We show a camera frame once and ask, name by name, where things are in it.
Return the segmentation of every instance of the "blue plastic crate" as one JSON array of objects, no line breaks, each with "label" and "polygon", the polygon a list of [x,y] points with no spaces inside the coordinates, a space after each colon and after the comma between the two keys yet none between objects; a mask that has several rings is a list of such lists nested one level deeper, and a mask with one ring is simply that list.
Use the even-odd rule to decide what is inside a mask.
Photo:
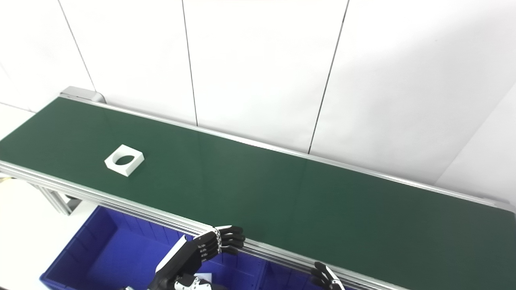
[{"label": "blue plastic crate", "polygon": [[320,290],[310,282],[310,274],[267,262],[259,290]]},{"label": "blue plastic crate", "polygon": [[[91,214],[40,280],[53,290],[145,290],[182,233],[103,207]],[[258,289],[266,262],[221,254],[199,272],[230,290]]]}]

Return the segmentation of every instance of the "robotic hand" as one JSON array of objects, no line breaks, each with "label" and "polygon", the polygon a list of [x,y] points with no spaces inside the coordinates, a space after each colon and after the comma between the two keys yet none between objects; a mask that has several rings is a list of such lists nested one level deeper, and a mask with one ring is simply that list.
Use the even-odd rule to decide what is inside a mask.
[{"label": "robotic hand", "polygon": [[324,290],[346,290],[337,275],[321,262],[315,262],[315,268],[312,268],[310,273],[312,283]]},{"label": "robotic hand", "polygon": [[187,241],[183,235],[156,268],[148,290],[227,290],[220,285],[195,277],[203,262],[220,253],[237,255],[246,237],[240,227],[228,225]]}]

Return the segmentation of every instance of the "oval hole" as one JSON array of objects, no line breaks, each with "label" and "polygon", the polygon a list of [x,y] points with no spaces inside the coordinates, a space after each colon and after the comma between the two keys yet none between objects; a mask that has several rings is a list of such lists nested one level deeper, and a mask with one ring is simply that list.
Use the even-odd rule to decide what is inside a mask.
[{"label": "oval hole", "polygon": [[122,156],[122,157],[120,157],[120,158],[115,162],[115,164],[116,164],[116,165],[126,165],[127,163],[131,162],[133,159],[134,159],[134,156],[132,156],[132,155]]}]

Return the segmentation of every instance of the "white wall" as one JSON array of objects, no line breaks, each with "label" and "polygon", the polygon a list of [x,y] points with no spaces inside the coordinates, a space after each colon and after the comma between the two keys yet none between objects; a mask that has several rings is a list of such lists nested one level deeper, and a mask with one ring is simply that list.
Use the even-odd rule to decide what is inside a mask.
[{"label": "white wall", "polygon": [[18,92],[2,103],[39,111],[67,86],[93,89],[57,1],[0,1],[0,63]]},{"label": "white wall", "polygon": [[57,0],[0,3],[0,103],[95,87],[307,152],[328,80],[311,154],[516,205],[514,1],[350,0],[329,79],[346,1],[61,4],[82,58]]}]

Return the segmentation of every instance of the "white square block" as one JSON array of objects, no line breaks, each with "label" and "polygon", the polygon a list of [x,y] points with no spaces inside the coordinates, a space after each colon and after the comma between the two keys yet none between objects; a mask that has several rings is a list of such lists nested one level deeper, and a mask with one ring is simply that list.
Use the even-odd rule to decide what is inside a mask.
[{"label": "white square block", "polygon": [[[124,156],[133,156],[133,160],[124,165],[117,165],[116,162],[118,159]],[[107,168],[120,173],[124,176],[129,176],[133,171],[143,162],[143,153],[140,151],[133,149],[124,144],[120,145],[111,155],[104,160]]]}]

